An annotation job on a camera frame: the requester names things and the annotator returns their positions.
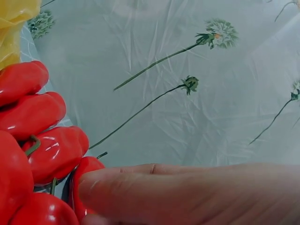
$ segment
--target green stem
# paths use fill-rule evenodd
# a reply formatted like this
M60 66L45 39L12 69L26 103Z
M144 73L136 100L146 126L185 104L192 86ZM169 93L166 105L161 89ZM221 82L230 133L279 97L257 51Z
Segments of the green stem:
M142 108L140 111L138 111L137 113L135 113L133 116L131 116L128 120L126 120L121 126L119 126L117 129L115 129L114 131L112 131L108 136L106 136L105 138L103 138L101 141L99 141L98 143L94 144L93 146L91 146L89 149L95 148L96 146L98 146L99 144L101 144L102 142L104 142L107 138L109 138L110 136L112 136L114 133L116 133L118 130L120 130L123 126L125 126L129 121L131 121L135 116L137 116L139 113L141 113L144 109L146 109L149 105L151 105L153 102L155 102L156 100L158 100L159 98L161 98L162 96L178 89L178 88L183 88L185 87L185 84L181 84L179 86L177 86L176 88L172 88L168 91L166 91L164 94L158 96L157 98L155 98L154 100L152 100L151 102L149 102L144 108Z
M130 81L132 81L133 79L137 78L139 75L143 74L143 73L146 72L148 69L154 67L154 66L157 65L158 63L160 63L160 62L162 62L162 61L165 61L165 60L167 60L167 59L169 59L169 58L171 58L171 57L173 57L173 56L175 56L175 55L178 55L178 54L180 54L180 53L184 53L184 52L186 52L186 51L188 51L188 50L191 50L192 48L195 48L195 47L198 46L198 45L199 45L199 44L191 45L191 46L188 47L188 48L184 48L184 49L182 49L182 50L180 50L180 51L178 51L178 52L176 52L176 53L174 53L174 54L172 54L172 55L166 56L166 57L164 57L163 59L158 60L158 61L152 63L150 66L148 66L147 68L143 69L141 72L137 73L136 75L130 77L129 79L127 79L126 81L124 81L122 84L120 84L118 87L116 87L116 88L113 89L113 90L115 91L115 90L117 90L117 89L123 87L125 84L127 84L127 83L129 83Z
M279 113L274 117L273 121L271 122L271 124L265 128L252 142L250 142L249 145L251 145L253 142L255 142L265 131L267 131L271 126L272 124L274 123L274 121L276 120L276 118L281 114L281 112L283 111L283 109L290 103L292 102L293 99L290 99L289 101L286 102L286 104L282 107L282 109L279 111Z
M30 149L25 151L25 154L27 156L32 154L36 149L38 149L41 146L41 141L35 135L31 135L30 138L35 141L35 144Z
M48 2L48 3L46 3L46 4L44 4L44 5L42 5L41 8L44 7L44 6L46 6L46 5L49 5L50 3L54 2L54 1L55 1L55 0L52 0L52 1L50 1L50 2Z
M292 130L294 129L294 127L296 126L296 124L300 121L300 117L297 119L297 121L295 122L294 126L292 127Z
M280 13L278 14L278 16L276 17L275 22L277 21L277 19L279 18L279 16L282 14L282 12L285 9L285 7L287 7L291 3L294 3L294 2L290 1L290 2L286 3L285 6L283 6L282 10L280 11Z
M50 188L50 194L55 195L55 187L57 185L57 179L54 177L52 183L51 183L51 188Z
M107 151L106 151L106 152L102 153L100 156L98 156L97 159L100 159L101 157L106 156L107 154L108 154L108 153L107 153Z

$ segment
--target printed flower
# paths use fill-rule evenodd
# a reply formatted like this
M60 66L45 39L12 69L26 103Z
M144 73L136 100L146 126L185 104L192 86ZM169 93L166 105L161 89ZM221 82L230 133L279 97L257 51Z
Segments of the printed flower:
M131 116L128 120L126 120L122 125L120 125L117 129L115 129L114 131L112 131L108 136L106 136L105 138L103 138L101 141L97 142L96 144L92 145L90 147L90 149L95 148L96 146L98 146L99 144L101 144L102 142L104 142L107 138L109 138L110 136L112 136L114 133L116 133L118 130L120 130L123 126L125 126L129 121L131 121L135 116L137 116L138 114L140 114L143 110L145 110L146 108L148 108L152 103L154 103L156 100L158 100L159 98L165 96L166 94L175 91L179 88L181 89L186 89L187 90L187 95L191 94L191 91L196 91L196 88L198 87L198 82L199 80L192 76L187 76L187 78L185 80L182 80L183 84L178 85L175 88L172 88L168 91L166 91L165 93L159 95L158 97L156 97L155 99L153 99L152 101L150 101L144 108L142 108L140 111L136 112L133 116Z
M294 4L294 5L296 5L296 6L298 7L298 9L300 9L300 0L292 0L292 1L288 2L288 3L286 3L286 4L283 6L282 10L279 12L279 14L276 16L275 22L276 22L277 19L280 17L280 15L281 15L282 12L284 11L284 9L285 9L288 5L290 5L290 4Z
M187 90L187 95L191 95L191 91L196 92L196 88L198 87L198 82L199 80L192 76L189 77L187 76L187 78L185 80L182 80L184 87L182 89L186 89Z
M187 52L187 51L191 50L192 48L195 48L196 46L208 45L208 47L210 47L210 49L213 49L213 48L215 48L215 45L216 45L219 48L227 49L230 47L234 47L235 42L238 40L238 33L235 30L235 28L231 25L230 22L227 22L222 19L211 19L211 20L206 21L206 31L208 33L198 33L196 35L196 37L198 39L196 40L195 44L152 63L147 68L143 69L136 75L134 75L134 76L130 77L129 79L127 79L126 81L124 81L122 84L120 84L114 90L117 90L117 89L123 87L125 84L131 82L133 79L135 79L139 75L145 73L148 69L154 67L155 65L157 65L169 58L172 58L175 55Z
M296 101L299 100L300 97L300 80L297 80L293 83L292 88L293 88L293 92L291 92L291 98L290 100L288 100L285 105L281 108L281 110L279 111L279 113L277 113L277 115L274 117L273 121L271 122L271 124L265 128L252 142L250 142L249 145L251 145L253 142L255 142L265 131L267 131L272 124L275 122L275 120L277 119L277 117L281 114L281 112L284 110L284 108L290 104L292 101Z
M50 10L41 11L39 15L28 21L28 27L33 39L38 39L48 34L54 24L55 20Z
M220 48L231 48L235 46L238 33L230 22L222 19L212 19L206 21L206 30L215 35L215 45Z

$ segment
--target red pepper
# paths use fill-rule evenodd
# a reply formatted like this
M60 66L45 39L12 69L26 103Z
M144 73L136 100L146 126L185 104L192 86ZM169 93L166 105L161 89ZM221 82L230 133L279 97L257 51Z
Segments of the red pepper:
M92 210L87 209L79 199L79 192L78 192L79 179L81 178L82 175L84 175L87 172L104 169L105 166L100 161L98 161L98 159L105 155L107 155L107 152L103 153L97 158L91 156L83 157L73 174L72 180L70 182L69 205L73 208L79 222L81 222L81 220L88 213L89 214L94 213Z
M33 191L33 177L25 153L14 137L0 131L0 224L8 221Z
M53 193L32 193L9 225L79 225L71 207Z
M0 111L0 130L25 141L57 124L65 115L66 105L58 93L28 95Z
M48 82L49 73L40 61L10 65L0 71L0 106L35 94Z
M86 134L76 126L56 127L35 137L40 147L32 154L34 141L26 142L22 149L29 155L35 186L44 186L54 178L66 177L79 164L89 148Z

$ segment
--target yellow plastic bag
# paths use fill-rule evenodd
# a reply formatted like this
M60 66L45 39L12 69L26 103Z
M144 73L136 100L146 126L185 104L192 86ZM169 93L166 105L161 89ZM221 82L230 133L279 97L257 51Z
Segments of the yellow plastic bag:
M20 31L40 6L41 0L0 0L0 70L20 61Z

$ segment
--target hand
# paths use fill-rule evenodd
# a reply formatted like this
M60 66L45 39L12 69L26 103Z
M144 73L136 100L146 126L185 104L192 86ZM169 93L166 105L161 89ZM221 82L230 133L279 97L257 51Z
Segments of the hand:
M138 165L85 174L83 225L300 224L300 167Z

